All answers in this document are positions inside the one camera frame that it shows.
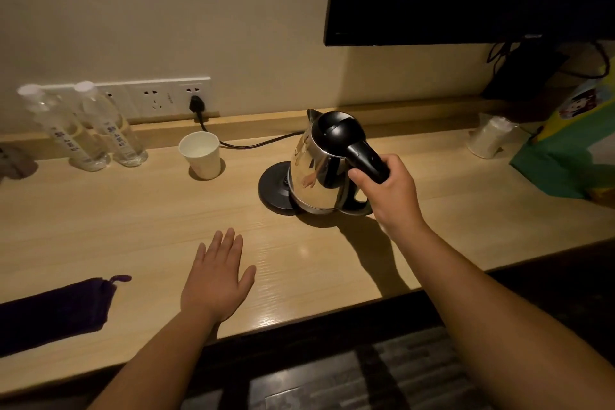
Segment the white paper cup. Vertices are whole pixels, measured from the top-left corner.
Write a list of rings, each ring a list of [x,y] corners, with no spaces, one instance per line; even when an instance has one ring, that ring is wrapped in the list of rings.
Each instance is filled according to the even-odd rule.
[[[191,171],[201,180],[210,181],[221,173],[220,142],[206,131],[188,134],[180,141],[178,150],[189,163]]]

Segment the black kettle base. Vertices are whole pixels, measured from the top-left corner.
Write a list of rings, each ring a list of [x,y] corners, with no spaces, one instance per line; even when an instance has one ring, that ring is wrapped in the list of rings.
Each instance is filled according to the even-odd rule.
[[[296,216],[303,210],[296,204],[290,192],[289,169],[289,161],[268,167],[258,181],[258,196],[268,210],[284,216]]]

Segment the stainless steel electric kettle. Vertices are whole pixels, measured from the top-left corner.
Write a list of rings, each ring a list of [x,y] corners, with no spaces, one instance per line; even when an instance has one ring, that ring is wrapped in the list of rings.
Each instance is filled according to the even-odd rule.
[[[359,201],[348,171],[357,168],[382,184],[390,171],[371,148],[358,120],[342,111],[307,110],[309,126],[290,161],[288,183],[299,207],[312,214],[339,211],[352,216],[372,213],[369,201]]]

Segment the colourful shopping bag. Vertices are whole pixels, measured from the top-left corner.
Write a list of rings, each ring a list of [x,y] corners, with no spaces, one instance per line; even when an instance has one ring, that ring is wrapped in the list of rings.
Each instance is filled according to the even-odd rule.
[[[615,67],[577,87],[510,165],[549,196],[615,209]]]

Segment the white wall socket panel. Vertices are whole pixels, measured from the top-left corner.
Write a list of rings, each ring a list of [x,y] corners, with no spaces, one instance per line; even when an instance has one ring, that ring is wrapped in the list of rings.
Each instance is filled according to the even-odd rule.
[[[132,123],[154,123],[190,119],[189,103],[197,96],[205,110],[218,116],[214,109],[210,77],[136,80],[96,83],[105,95]]]

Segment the person's left hand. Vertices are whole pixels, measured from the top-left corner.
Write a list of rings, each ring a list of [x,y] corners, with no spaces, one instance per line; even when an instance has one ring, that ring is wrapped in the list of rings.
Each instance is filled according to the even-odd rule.
[[[190,269],[181,293],[180,315],[191,321],[222,323],[229,319],[247,298],[240,297],[237,289],[238,281],[243,275],[240,274],[243,251],[241,235],[235,234],[235,267],[227,271],[217,266],[218,244],[224,235],[217,231],[210,245],[206,246],[203,273],[193,274],[193,265]]]

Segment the person's right forearm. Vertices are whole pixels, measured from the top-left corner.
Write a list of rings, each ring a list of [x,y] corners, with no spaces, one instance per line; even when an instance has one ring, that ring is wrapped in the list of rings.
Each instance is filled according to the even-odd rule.
[[[470,375],[500,409],[615,410],[615,367],[426,224],[384,224]]]

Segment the person's right hand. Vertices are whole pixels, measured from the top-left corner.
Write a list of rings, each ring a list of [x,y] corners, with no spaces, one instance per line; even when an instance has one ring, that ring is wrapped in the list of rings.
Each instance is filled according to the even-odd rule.
[[[360,189],[370,202],[373,214],[392,239],[400,234],[423,230],[427,224],[422,216],[416,185],[398,155],[381,155],[390,175],[382,189]]]

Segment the person's left forearm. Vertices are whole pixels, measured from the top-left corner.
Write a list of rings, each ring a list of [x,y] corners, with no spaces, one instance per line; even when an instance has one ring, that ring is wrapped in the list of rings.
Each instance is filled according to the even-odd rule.
[[[179,410],[202,349],[222,321],[179,312],[127,362],[87,410]]]

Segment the wrapped white cups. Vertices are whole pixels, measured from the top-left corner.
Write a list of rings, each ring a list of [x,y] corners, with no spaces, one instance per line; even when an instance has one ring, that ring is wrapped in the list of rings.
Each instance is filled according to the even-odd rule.
[[[466,148],[476,157],[494,158],[519,125],[506,117],[479,113],[479,125],[469,132]]]

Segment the purple fabric pouch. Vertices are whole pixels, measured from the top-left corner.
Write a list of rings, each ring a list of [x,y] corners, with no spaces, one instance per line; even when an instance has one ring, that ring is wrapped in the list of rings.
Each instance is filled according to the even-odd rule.
[[[130,275],[90,278],[0,304],[0,358],[101,330],[116,283],[131,280]]]

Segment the clear plastic water bottle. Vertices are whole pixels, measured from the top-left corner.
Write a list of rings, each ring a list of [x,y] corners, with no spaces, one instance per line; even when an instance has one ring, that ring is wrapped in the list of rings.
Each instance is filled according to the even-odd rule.
[[[17,94],[25,101],[33,120],[60,146],[70,165],[97,172],[110,164],[111,158],[102,145],[58,97],[35,84],[19,87]]]
[[[114,161],[128,168],[144,164],[148,159],[146,149],[108,96],[91,81],[78,82],[73,90],[80,95],[81,109],[90,124],[110,145]]]

